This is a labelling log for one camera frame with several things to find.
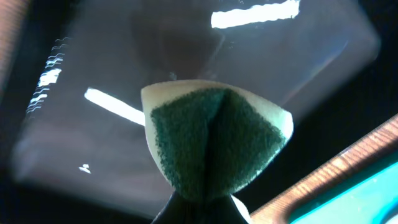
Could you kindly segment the green scrubbing sponge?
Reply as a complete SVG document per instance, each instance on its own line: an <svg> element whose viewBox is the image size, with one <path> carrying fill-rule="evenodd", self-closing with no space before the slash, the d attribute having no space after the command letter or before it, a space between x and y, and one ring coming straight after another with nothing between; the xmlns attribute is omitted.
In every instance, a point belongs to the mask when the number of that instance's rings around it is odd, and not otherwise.
<svg viewBox="0 0 398 224"><path fill-rule="evenodd" d="M179 80L141 91L147 145L184 199L209 202L251 183L292 136L292 114L250 91Z"/></svg>

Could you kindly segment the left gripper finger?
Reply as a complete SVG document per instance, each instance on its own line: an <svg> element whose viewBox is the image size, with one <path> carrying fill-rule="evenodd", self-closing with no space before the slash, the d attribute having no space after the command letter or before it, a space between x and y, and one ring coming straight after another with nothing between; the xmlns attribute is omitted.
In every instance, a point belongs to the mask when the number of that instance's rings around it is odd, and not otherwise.
<svg viewBox="0 0 398 224"><path fill-rule="evenodd" d="M174 192L151 224L251 224L246 206L233 195L196 203Z"/></svg>

